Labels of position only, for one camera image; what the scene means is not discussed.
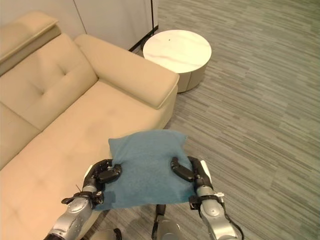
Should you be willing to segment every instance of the headrest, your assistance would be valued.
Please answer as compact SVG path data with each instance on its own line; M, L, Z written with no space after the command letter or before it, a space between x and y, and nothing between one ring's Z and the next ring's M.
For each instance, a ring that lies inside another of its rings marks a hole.
M32 11L0 28L0 75L61 34L57 19Z

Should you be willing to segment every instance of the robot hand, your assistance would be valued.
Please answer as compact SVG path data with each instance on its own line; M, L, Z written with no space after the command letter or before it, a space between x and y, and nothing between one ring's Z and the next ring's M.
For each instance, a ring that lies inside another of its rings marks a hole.
M92 210L104 202L105 184L118 179L122 172L116 164L112 168L112 159L94 164L87 172L82 191L61 201L67 204L67 210L55 222L44 240L75 240Z
M236 227L244 239L241 228L236 225L226 213L224 194L214 192L210 173L205 161L188 156L192 171L182 166L178 158L171 161L171 169L179 177L188 182L194 182L195 196L189 198L191 210L198 210L199 215L205 225L212 240L238 240L238 236L233 228Z

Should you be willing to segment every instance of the blue pillow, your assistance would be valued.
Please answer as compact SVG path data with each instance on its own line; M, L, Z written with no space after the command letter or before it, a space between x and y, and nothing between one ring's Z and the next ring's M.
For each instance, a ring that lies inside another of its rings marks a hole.
M188 202L193 184L171 170L173 157L192 169L183 146L186 136L172 130L151 130L109 139L112 165L121 164L122 174L105 186L104 203L96 210L130 208L145 204Z

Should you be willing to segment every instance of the floor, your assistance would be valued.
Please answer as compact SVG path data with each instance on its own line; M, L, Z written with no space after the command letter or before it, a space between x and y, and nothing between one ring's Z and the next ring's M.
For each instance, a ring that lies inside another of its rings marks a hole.
M212 47L203 81L177 96L167 128L208 163L246 240L320 239L320 1L160 0L160 31ZM153 205L102 215L124 240L149 240ZM208 240L187 203L169 205L186 240Z

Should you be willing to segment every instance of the wall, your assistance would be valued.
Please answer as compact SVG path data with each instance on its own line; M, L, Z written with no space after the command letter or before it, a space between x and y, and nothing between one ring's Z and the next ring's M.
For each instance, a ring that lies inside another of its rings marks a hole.
M87 31L124 49L130 49L152 30L150 0L0 1L1 26L26 12L40 10L59 19L61 30L72 38ZM158 3L153 0L154 26L158 24Z
M158 0L154 26L158 24ZM75 0L88 34L130 49L152 30L150 0Z
M71 38L85 33L73 0L0 0L0 2L1 26L29 11L40 10L59 19L59 27Z

